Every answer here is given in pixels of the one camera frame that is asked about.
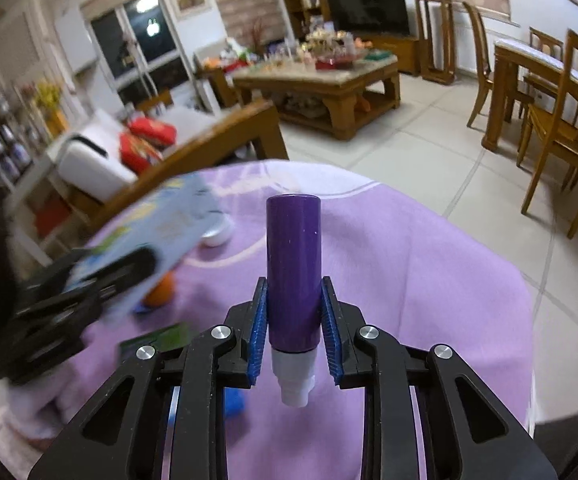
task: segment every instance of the wooden coffee table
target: wooden coffee table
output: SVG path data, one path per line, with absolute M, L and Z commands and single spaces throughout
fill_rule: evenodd
M 384 83 L 384 94 L 367 90 L 378 81 Z M 395 56 L 380 61 L 357 61 L 353 70 L 308 71 L 298 64 L 274 68 L 258 65 L 234 72 L 233 85 L 243 105 L 251 101 L 253 90 L 291 92 L 322 99 L 329 110 L 322 117 L 312 119 L 279 108 L 280 118 L 324 130 L 339 140 L 352 139 L 362 126 L 400 106 L 400 76 Z M 371 105 L 367 112 L 355 106 L 360 95 Z

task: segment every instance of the purple cylinder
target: purple cylinder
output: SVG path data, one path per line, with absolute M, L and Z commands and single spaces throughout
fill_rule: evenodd
M 320 198 L 267 199 L 269 342 L 281 352 L 306 352 L 320 342 Z

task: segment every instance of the television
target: television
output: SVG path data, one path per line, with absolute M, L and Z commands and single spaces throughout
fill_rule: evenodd
M 328 0 L 336 30 L 409 36 L 405 0 Z

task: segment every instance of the blue card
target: blue card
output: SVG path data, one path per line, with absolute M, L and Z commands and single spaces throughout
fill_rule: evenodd
M 218 201 L 201 176 L 191 173 L 174 177 L 136 203 L 92 254 L 75 266 L 68 289 L 76 288 L 93 272 L 138 247 L 154 250 L 155 272 L 106 304 L 103 319 L 116 323 L 136 309 L 203 234 L 221 221 L 222 215 Z

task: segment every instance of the red package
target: red package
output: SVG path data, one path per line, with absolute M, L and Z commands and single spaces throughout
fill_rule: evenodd
M 120 162 L 135 174 L 140 175 L 162 160 L 162 155 L 149 142 L 132 134 L 120 136 Z
M 244 66 L 249 66 L 249 63 L 239 59 L 229 65 L 223 66 L 223 72 L 229 74 L 235 70 L 238 70 L 239 68 L 243 68 Z
M 149 117 L 138 117 L 128 125 L 128 128 L 135 136 L 146 140 L 159 150 L 164 150 L 176 142 L 174 126 Z

